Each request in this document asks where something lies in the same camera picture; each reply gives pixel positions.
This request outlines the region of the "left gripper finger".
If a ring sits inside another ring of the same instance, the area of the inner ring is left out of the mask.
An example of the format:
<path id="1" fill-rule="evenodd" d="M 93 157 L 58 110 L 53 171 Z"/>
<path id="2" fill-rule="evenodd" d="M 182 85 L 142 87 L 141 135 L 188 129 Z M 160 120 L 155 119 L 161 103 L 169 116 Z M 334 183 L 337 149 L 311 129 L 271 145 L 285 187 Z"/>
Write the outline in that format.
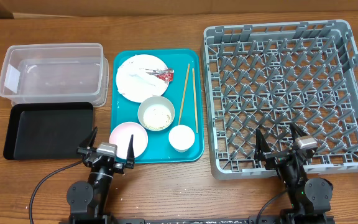
<path id="1" fill-rule="evenodd" d="M 87 150 L 87 151 L 95 150 L 96 148 L 93 146 L 94 146 L 97 132 L 98 132 L 98 127 L 95 126 L 92 132 L 88 135 L 88 137 L 86 137 L 86 139 L 79 144 L 78 150 Z"/>
<path id="2" fill-rule="evenodd" d="M 134 141 L 134 135 L 132 134 L 131 138 L 130 138 L 130 141 L 129 141 L 129 147 L 128 147 L 128 150 L 127 150 L 127 157 L 126 157 L 127 162 L 134 162 L 135 161 L 133 141 Z"/>

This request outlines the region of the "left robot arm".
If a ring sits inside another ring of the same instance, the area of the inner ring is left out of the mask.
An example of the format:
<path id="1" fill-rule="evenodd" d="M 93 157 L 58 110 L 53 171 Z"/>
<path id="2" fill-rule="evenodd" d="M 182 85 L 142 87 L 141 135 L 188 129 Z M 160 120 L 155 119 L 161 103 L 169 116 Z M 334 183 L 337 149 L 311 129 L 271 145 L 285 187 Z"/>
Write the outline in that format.
<path id="1" fill-rule="evenodd" d="M 89 167 L 87 181 L 77 181 L 67 192 L 70 205 L 70 223 L 118 223 L 111 213 L 104 211 L 114 174 L 123 174 L 125 169 L 133 169 L 135 164 L 133 141 L 131 136 L 127 148 L 127 159 L 117 160 L 117 146 L 102 143 L 94 147 L 97 128 L 79 144 L 77 153 L 82 155 L 82 164 Z"/>

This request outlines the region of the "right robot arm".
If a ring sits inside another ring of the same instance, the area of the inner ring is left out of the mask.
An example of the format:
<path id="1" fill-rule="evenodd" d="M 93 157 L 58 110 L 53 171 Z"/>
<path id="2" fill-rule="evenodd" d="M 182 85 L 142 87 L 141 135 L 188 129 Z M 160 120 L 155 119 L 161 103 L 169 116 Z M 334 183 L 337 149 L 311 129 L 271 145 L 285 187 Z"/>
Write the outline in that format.
<path id="1" fill-rule="evenodd" d="M 290 131 L 293 144 L 280 152 L 272 152 L 262 132 L 255 132 L 254 159 L 264 162 L 267 170 L 275 170 L 285 185 L 283 192 L 260 209 L 255 222 L 262 223 L 263 211 L 277 198 L 287 194 L 291 208 L 281 210 L 273 223 L 334 223 L 333 217 L 326 216 L 326 212 L 331 210 L 333 184 L 319 177 L 309 179 L 303 167 L 314 156 L 318 142 L 295 123 L 290 123 Z"/>

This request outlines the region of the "white napkin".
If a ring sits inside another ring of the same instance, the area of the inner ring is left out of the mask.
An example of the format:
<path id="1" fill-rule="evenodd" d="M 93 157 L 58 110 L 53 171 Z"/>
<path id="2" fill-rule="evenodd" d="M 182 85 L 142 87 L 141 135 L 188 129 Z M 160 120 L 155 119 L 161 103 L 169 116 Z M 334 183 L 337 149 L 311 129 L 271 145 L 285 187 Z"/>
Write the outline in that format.
<path id="1" fill-rule="evenodd" d="M 148 84 L 158 88 L 165 86 L 163 80 L 148 74 L 144 69 L 141 69 L 137 62 L 123 63 L 119 67 L 117 74 L 117 80 L 122 84 Z"/>

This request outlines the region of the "red foil snack wrapper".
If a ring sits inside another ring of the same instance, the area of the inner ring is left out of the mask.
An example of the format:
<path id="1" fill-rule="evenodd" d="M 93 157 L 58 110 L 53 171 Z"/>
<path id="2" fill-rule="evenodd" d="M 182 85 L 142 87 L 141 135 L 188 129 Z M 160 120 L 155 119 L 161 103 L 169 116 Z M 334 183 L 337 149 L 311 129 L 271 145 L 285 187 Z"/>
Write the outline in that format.
<path id="1" fill-rule="evenodd" d="M 157 78 L 166 82 L 171 82 L 174 76 L 174 70 L 171 68 L 165 70 L 146 69 L 145 72 L 148 73 L 149 75 L 156 76 Z"/>

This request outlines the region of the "grey bowl with rice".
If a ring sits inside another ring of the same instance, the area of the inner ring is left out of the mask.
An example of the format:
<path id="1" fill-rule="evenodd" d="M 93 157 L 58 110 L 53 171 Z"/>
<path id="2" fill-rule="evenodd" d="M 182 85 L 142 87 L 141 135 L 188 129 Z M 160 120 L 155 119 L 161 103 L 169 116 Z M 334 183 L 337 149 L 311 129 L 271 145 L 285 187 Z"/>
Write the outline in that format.
<path id="1" fill-rule="evenodd" d="M 175 118 L 175 109 L 170 100 L 162 96 L 152 96 L 144 100 L 138 109 L 139 123 L 149 131 L 162 131 L 168 128 Z"/>

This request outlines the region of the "small white cup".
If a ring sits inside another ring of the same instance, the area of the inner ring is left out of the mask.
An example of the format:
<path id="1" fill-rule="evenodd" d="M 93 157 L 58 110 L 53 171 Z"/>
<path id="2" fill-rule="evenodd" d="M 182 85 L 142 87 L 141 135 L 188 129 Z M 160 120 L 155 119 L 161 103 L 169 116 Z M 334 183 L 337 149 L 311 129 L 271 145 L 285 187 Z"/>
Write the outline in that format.
<path id="1" fill-rule="evenodd" d="M 181 124 L 170 130 L 168 141 L 176 151 L 185 152 L 194 144 L 195 134 L 190 127 Z"/>

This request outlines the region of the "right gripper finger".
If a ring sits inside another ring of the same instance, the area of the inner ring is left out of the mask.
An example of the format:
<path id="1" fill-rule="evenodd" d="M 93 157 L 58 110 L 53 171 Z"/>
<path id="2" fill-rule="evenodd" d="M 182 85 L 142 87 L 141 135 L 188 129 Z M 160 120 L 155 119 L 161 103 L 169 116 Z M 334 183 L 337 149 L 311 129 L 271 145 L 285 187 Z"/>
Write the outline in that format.
<path id="1" fill-rule="evenodd" d="M 260 156 L 263 152 L 271 153 L 271 148 L 268 145 L 260 129 L 256 130 L 255 135 L 256 135 L 255 155 Z"/>
<path id="2" fill-rule="evenodd" d="M 290 131 L 293 143 L 296 142 L 297 139 L 304 139 L 307 134 L 296 124 L 290 123 Z"/>

